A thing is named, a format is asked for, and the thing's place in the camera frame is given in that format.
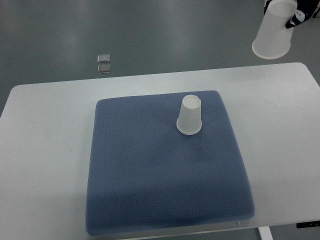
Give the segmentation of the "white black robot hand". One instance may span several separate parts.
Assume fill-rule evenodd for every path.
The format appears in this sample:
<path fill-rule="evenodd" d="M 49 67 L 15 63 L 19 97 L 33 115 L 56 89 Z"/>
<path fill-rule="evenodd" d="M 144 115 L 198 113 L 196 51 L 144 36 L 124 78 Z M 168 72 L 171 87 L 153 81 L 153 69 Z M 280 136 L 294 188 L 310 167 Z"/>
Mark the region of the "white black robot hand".
<path fill-rule="evenodd" d="M 319 0 L 298 0 L 295 14 L 285 24 L 286 29 L 296 27 L 305 20 L 309 20 L 315 12 L 319 2 Z"/>

